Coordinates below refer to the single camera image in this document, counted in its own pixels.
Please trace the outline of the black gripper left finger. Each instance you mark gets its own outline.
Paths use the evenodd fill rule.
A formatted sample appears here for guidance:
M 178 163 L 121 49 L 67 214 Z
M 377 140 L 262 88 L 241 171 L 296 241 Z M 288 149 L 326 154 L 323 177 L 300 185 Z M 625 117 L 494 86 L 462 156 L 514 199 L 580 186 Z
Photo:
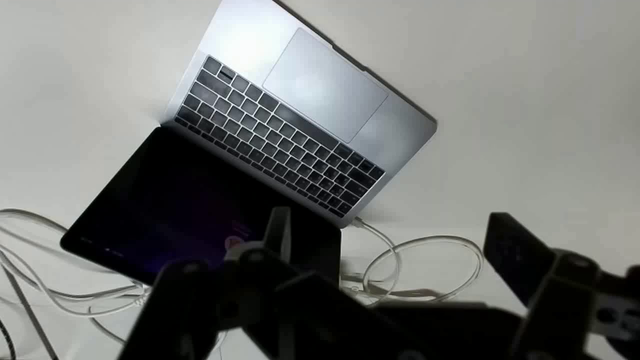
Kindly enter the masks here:
M 231 247 L 218 269 L 180 261 L 161 269 L 117 360 L 206 360 L 218 332 L 241 329 L 280 357 L 280 289 L 309 276 L 334 289 L 339 231 L 323 220 L 269 212 L 263 234 Z

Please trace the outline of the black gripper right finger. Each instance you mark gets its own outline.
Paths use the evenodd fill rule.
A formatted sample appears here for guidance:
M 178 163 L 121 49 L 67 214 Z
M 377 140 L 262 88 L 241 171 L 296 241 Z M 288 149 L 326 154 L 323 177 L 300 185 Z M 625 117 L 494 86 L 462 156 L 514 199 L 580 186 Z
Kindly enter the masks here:
M 483 259 L 527 309 L 509 346 L 515 360 L 593 360 L 600 334 L 624 360 L 640 360 L 640 267 L 624 276 L 573 250 L 549 249 L 507 212 L 487 217 Z

